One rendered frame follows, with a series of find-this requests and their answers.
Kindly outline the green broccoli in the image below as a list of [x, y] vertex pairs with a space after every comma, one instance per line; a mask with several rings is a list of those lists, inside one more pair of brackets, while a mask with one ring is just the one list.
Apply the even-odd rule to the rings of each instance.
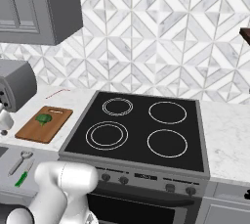
[[47, 113], [38, 114], [35, 118], [35, 120], [38, 121], [41, 126], [50, 122], [52, 119], [53, 119], [52, 116]]

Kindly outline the wooden cutting board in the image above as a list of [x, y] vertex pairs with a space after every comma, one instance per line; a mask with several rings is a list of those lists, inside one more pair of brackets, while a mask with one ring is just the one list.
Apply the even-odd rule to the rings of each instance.
[[44, 106], [16, 134], [18, 139], [49, 144], [73, 110]]

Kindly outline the black glass hob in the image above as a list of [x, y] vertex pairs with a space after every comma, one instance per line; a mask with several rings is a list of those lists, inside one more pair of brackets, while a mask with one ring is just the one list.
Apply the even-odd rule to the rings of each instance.
[[60, 149], [60, 157], [210, 176], [196, 100], [97, 91]]

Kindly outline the thin red straw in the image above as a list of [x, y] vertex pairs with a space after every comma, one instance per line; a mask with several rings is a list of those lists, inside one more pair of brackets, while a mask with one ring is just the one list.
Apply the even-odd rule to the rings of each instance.
[[52, 98], [53, 96], [55, 96], [55, 95], [57, 95], [57, 94], [59, 94], [59, 93], [61, 93], [61, 92], [70, 92], [70, 89], [60, 89], [60, 90], [54, 92], [53, 94], [47, 96], [47, 97], [45, 98], [45, 100], [48, 100], [48, 99]]

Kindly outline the grey oven control panel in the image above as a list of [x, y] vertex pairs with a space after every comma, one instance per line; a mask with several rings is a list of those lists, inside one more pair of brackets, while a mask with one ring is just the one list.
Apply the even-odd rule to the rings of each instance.
[[[166, 184], [174, 184], [175, 192], [172, 194], [188, 196], [187, 187], [193, 187], [196, 193], [189, 197], [204, 196], [208, 181], [210, 179], [209, 168], [204, 172], [190, 171], [184, 169], [175, 169], [169, 167], [160, 167], [154, 165], [138, 164], [134, 162], [105, 162], [104, 160], [92, 160], [87, 158], [73, 159], [71, 157], [60, 157], [60, 161], [70, 161], [86, 163], [95, 166], [99, 173], [99, 190], [110, 190], [116, 192], [123, 190], [130, 192], [132, 190], [149, 190], [156, 192], [167, 192]], [[102, 175], [107, 173], [110, 180], [105, 182]], [[125, 176], [129, 179], [126, 185], [119, 182], [119, 178]]]

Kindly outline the black oven door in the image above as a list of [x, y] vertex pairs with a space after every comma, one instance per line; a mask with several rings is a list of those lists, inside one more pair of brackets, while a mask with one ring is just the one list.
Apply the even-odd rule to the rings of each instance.
[[87, 195], [100, 224], [195, 224], [202, 198], [100, 181]]

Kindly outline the grey toaster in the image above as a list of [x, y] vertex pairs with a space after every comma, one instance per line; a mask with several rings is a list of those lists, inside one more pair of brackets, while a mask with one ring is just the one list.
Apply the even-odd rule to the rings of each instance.
[[0, 60], [0, 103], [17, 112], [37, 93], [35, 73], [27, 61]]

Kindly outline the white small appliance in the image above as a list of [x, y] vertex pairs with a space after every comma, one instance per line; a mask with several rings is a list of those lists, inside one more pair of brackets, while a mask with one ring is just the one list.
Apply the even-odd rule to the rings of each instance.
[[0, 103], [0, 134], [7, 135], [8, 131], [13, 127], [14, 121], [9, 112], [4, 109], [4, 105]]

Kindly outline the silver peeler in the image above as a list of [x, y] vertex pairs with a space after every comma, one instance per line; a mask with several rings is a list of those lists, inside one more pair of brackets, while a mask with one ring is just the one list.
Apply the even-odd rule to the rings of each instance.
[[20, 165], [22, 164], [22, 162], [25, 159], [29, 159], [33, 156], [33, 152], [27, 152], [27, 151], [22, 151], [21, 152], [21, 157], [19, 158], [19, 160], [15, 163], [15, 165], [11, 168], [11, 170], [9, 171], [8, 175], [12, 176], [17, 169], [20, 167]]

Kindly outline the dark wooden shelf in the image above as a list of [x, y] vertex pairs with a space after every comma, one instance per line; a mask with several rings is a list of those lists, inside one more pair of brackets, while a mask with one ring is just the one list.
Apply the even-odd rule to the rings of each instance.
[[239, 30], [239, 34], [243, 37], [243, 39], [250, 45], [250, 28], [242, 27]]

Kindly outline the grey drawer front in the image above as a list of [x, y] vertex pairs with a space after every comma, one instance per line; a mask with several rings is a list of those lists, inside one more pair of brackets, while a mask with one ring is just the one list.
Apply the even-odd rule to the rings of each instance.
[[246, 194], [248, 190], [250, 191], [250, 187], [221, 182], [209, 182], [205, 191], [205, 197], [250, 204], [250, 200], [244, 198], [244, 194]]

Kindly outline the grey base cupboard door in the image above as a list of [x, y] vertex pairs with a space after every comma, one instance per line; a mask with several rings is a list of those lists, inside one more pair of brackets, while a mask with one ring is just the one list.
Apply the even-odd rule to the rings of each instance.
[[250, 204], [204, 198], [195, 224], [250, 224]]

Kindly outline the green-handled knife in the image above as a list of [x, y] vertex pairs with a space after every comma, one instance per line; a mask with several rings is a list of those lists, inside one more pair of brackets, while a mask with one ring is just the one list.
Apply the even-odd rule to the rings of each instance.
[[27, 177], [27, 174], [29, 170], [31, 169], [35, 159], [31, 160], [30, 163], [27, 165], [26, 169], [24, 170], [23, 174], [21, 175], [19, 181], [15, 184], [15, 187], [20, 187], [25, 178]]

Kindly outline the grey wall cupboard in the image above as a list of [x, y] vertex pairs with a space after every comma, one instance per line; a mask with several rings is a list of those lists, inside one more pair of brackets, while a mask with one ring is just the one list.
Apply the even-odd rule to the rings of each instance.
[[0, 0], [0, 43], [55, 46], [82, 27], [80, 0]]

